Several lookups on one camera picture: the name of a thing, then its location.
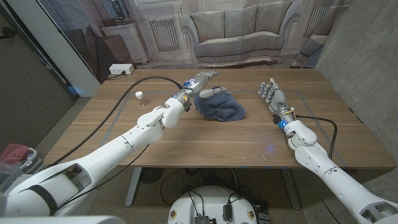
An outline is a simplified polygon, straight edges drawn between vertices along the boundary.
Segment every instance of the table top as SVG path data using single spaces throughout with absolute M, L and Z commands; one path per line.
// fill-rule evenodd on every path
M 349 106 L 334 92 L 328 82 L 310 69 L 213 69 L 220 73 L 210 80 L 208 88 L 226 86 L 235 100 L 246 110 L 241 121 L 209 121 L 200 115 L 192 103 L 178 125 L 164 129 L 162 139 L 152 143 L 133 166 L 138 167 L 240 167 L 297 168 L 284 135 L 272 122 L 272 114 L 257 94 L 261 82 L 274 77 L 296 114 L 333 120 L 338 134 L 333 161 L 340 167 L 357 169 L 390 169 L 395 160 L 349 110 Z M 140 78 L 162 75 L 184 83 L 204 70 L 135 70 L 132 75 L 104 82 L 74 122 L 47 154 L 49 164 L 81 142 L 119 100 L 121 95 Z M 143 91 L 148 105 L 140 107 L 136 91 Z M 64 161 L 85 156 L 104 143 L 116 138 L 137 124 L 148 113 L 178 91 L 166 80 L 146 80 L 132 89 L 101 129 L 81 148 Z M 333 125 L 325 121 L 301 119 L 318 136 L 318 142 L 328 151 Z M 130 163 L 143 149 L 133 152 L 121 164 Z

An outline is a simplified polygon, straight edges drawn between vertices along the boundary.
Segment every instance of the power strip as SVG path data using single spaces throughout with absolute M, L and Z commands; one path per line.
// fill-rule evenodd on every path
M 110 66 L 109 71 L 112 75 L 120 75 L 123 71 L 125 71 L 126 74 L 131 74 L 132 71 L 134 71 L 134 66 L 132 66 L 132 64 L 113 64 Z

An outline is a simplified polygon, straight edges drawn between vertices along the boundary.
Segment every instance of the window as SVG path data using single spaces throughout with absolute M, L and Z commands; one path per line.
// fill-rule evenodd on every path
M 96 3 L 104 18 L 132 19 L 131 8 L 127 0 L 97 0 Z

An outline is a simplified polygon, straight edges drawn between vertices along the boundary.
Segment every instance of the backdrop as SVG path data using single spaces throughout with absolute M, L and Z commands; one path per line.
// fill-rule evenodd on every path
M 341 0 L 40 3 L 99 79 L 112 63 L 137 68 L 314 67 L 341 6 Z

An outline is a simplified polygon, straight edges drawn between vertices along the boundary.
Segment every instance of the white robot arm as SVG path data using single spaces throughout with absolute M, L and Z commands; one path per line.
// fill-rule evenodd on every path
M 294 108 L 287 106 L 283 91 L 273 78 L 270 81 L 270 85 L 263 82 L 258 93 L 269 105 L 275 124 L 291 136 L 288 144 L 296 160 L 321 178 L 358 223 L 398 223 L 398 204 L 375 196 L 329 159 L 317 143 L 317 135 L 295 119 Z
M 180 92 L 165 102 L 165 108 L 158 106 L 142 115 L 137 125 L 124 134 L 85 157 L 49 167 L 29 177 L 7 195 L 5 216 L 68 215 L 87 194 L 71 199 L 93 189 L 136 149 L 159 140 L 163 136 L 162 126 L 174 128 L 184 110 L 189 110 L 190 98 L 197 94 L 201 97 L 201 89 L 217 75 L 218 72 L 201 72 L 191 77 Z M 203 91 L 204 98 L 219 92 Z

